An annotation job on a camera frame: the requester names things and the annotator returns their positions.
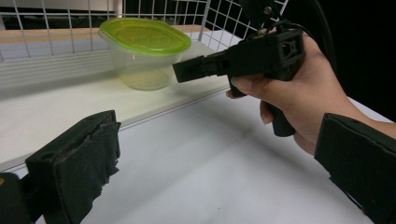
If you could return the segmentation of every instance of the wire shelf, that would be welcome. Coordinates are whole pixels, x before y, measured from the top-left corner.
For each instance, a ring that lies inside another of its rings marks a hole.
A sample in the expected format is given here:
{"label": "wire shelf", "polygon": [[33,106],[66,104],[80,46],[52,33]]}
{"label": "wire shelf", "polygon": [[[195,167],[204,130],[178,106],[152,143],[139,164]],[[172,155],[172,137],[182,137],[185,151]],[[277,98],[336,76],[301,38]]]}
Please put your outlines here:
{"label": "wire shelf", "polygon": [[[288,0],[276,1],[281,13]],[[0,5],[0,62],[107,50],[103,21],[136,17],[166,21],[220,51],[254,28],[236,0],[4,0]]]}

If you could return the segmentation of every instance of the green lid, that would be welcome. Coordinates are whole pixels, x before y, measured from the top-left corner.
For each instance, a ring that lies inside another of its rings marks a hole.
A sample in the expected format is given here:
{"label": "green lid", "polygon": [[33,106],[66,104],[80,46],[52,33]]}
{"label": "green lid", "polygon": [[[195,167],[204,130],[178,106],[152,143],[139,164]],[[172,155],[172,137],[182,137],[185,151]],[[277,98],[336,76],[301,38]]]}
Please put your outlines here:
{"label": "green lid", "polygon": [[191,39],[164,21],[119,18],[101,24],[99,35],[124,50],[150,56],[179,54],[191,45]]}

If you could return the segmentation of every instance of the white surface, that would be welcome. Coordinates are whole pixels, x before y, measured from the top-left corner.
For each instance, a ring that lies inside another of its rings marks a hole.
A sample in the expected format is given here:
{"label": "white surface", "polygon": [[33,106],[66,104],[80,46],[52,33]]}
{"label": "white surface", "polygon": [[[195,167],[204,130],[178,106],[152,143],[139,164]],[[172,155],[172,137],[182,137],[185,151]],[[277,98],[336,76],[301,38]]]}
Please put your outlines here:
{"label": "white surface", "polygon": [[291,137],[262,124],[259,103],[221,93],[123,127],[120,171],[81,224],[372,223]]}
{"label": "white surface", "polygon": [[[212,52],[194,41],[182,60]],[[229,87],[227,77],[174,77],[166,88],[136,91],[112,69],[108,51],[0,63],[0,171],[91,114],[114,109],[127,125]]]}

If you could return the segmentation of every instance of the white table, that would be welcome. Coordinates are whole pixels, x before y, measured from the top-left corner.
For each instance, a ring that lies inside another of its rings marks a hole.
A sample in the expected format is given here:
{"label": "white table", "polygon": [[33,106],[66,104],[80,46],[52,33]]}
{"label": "white table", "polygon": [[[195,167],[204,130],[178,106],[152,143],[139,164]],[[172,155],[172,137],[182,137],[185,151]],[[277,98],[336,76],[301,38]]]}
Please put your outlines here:
{"label": "white table", "polygon": [[119,138],[120,171],[83,224],[372,223],[291,137],[262,124],[257,99],[216,94]]}

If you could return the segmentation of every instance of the finger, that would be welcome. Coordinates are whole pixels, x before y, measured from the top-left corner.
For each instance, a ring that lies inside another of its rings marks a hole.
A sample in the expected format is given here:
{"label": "finger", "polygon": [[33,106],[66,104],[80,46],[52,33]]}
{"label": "finger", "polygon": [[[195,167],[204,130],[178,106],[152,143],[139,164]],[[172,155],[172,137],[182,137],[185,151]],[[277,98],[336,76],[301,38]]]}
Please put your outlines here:
{"label": "finger", "polygon": [[274,120],[274,114],[271,112],[268,104],[264,101],[260,102],[260,115],[264,124],[269,124]]}
{"label": "finger", "polygon": [[286,106],[287,99],[292,94],[289,82],[267,78],[263,75],[233,77],[231,82],[244,94],[261,99],[279,109]]}
{"label": "finger", "polygon": [[228,97],[228,98],[230,98],[230,99],[239,99],[239,98],[242,98],[242,96],[233,96],[233,92],[232,91],[226,91],[225,92],[225,95]]}
{"label": "finger", "polygon": [[297,145],[300,148],[302,148],[308,154],[315,156],[316,145],[314,143],[308,141],[299,133],[296,133],[293,137],[294,137],[294,141],[297,143]]}
{"label": "finger", "polygon": [[320,50],[318,43],[308,34],[303,33],[304,50],[307,56],[312,54],[323,54]]}

